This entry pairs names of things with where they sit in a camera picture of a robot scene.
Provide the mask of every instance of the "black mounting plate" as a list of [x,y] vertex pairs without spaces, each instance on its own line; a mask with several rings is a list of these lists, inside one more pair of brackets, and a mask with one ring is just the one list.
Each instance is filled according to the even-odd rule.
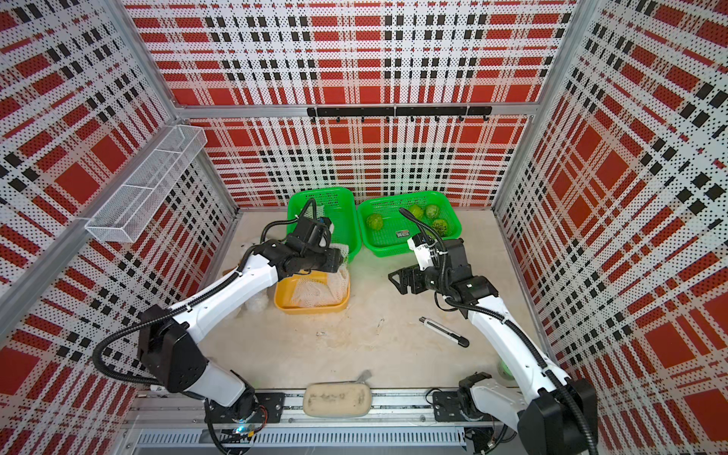
[[[265,406],[268,411],[268,423],[279,423],[280,415],[283,414],[283,400],[285,400],[285,393],[256,393],[256,398],[258,398],[258,403]],[[233,421],[231,410],[223,406],[215,406],[210,412],[210,419],[214,424],[235,423]],[[263,412],[258,409],[252,417],[245,421],[245,423],[263,423]]]
[[411,288],[412,294],[419,294],[427,290],[424,286],[424,272],[416,264],[394,271],[388,274],[387,278],[403,296],[407,294],[409,288]]
[[481,414],[476,419],[467,418],[460,408],[457,392],[433,392],[432,407],[435,410],[435,422],[482,422],[490,420],[488,414]]

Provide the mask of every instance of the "robotic arm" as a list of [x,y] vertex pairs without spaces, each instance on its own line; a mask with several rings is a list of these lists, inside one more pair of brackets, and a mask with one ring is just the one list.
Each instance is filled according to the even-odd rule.
[[407,210],[400,213],[420,228],[408,240],[418,264],[389,274],[389,280],[400,294],[433,290],[444,296],[491,342],[520,388],[503,387],[486,373],[463,379],[458,398],[464,414],[476,418],[488,413],[518,429],[530,455],[584,450],[596,455],[593,386],[584,379],[573,381],[551,361],[513,319],[496,288],[485,277],[472,275],[462,239],[442,240]]
[[[309,207],[313,218],[304,215]],[[265,241],[270,227],[294,222],[295,229],[283,241]],[[295,220],[266,226],[261,244],[248,249],[236,269],[167,309],[153,305],[141,314],[141,323],[100,342],[92,355],[95,367],[121,381],[158,384],[170,392],[207,398],[228,408],[234,419],[249,418],[256,411],[255,390],[235,372],[210,362],[197,344],[260,290],[301,270],[338,271],[343,258],[339,249],[330,247],[332,230],[329,218],[317,219],[316,203],[310,199]],[[103,362],[102,353],[111,342],[135,331],[139,331],[138,357],[154,378],[118,373]]]

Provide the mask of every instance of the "red plaid wall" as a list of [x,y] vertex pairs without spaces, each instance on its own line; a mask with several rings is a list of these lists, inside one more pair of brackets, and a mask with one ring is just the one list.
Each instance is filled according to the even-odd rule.
[[[0,9],[0,292],[167,121],[95,1]],[[135,388],[95,343],[196,291],[230,215],[192,165],[133,245],[89,241],[0,343],[0,453],[103,454]],[[142,373],[135,343],[107,362]]]
[[167,120],[96,4],[0,10],[0,293]]
[[525,116],[318,120],[201,119],[205,149],[238,205],[286,205],[304,189],[345,186],[357,202],[436,190],[489,206]]
[[[193,163],[134,244],[90,240],[0,347],[0,452],[104,454],[136,387],[91,365],[94,346],[152,304],[197,292],[232,217]],[[104,352],[144,374],[136,337]]]
[[576,1],[123,0],[181,105],[533,101]]
[[728,2],[605,1],[501,213],[612,453],[728,451]]

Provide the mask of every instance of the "green ball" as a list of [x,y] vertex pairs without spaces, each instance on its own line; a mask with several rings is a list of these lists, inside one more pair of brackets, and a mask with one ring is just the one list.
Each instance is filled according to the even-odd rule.
[[444,237],[448,234],[448,232],[450,232],[448,222],[442,218],[434,220],[432,222],[432,228],[440,235],[440,237]]
[[384,218],[378,213],[372,213],[366,218],[366,225],[372,231],[381,231],[384,227]]
[[430,204],[424,208],[424,214],[432,220],[440,216],[440,208],[435,204]]
[[424,218],[424,210],[422,210],[422,207],[420,207],[417,204],[412,204],[410,206],[409,210],[410,210],[410,213],[412,215],[414,215],[415,218],[422,221],[422,219]]

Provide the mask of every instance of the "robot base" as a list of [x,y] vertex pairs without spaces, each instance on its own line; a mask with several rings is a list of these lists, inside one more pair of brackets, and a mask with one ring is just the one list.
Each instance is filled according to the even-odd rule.
[[[283,413],[283,400],[285,399],[285,393],[256,393],[256,399],[258,403],[265,406],[268,411],[268,422],[269,424],[277,424],[280,422],[280,415]],[[263,423],[263,412],[258,409],[252,417],[247,419],[247,424],[261,424]],[[224,406],[215,405],[210,412],[210,419],[213,424],[231,424],[235,423],[237,416],[230,408]]]

